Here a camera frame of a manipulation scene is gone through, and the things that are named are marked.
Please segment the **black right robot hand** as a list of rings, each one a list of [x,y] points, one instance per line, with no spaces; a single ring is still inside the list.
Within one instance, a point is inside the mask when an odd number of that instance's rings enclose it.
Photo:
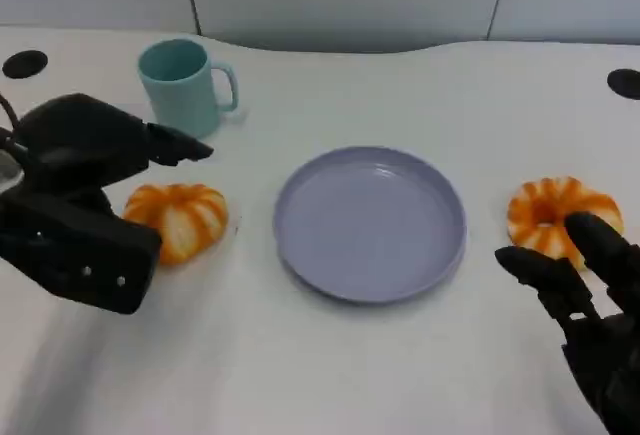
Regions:
[[[589,212],[564,218],[585,265],[621,309],[602,317],[592,293],[564,257],[517,246],[495,251],[497,262],[532,287],[566,337],[564,357],[582,395],[610,434],[639,432],[639,247]]]

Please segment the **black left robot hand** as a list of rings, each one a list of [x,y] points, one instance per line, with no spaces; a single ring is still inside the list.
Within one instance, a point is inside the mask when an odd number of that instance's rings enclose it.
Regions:
[[[20,167],[1,192],[1,257],[60,298],[130,315],[156,265],[157,230],[116,215],[106,186],[148,169],[210,157],[208,145],[85,94],[56,97],[18,117],[1,149]]]

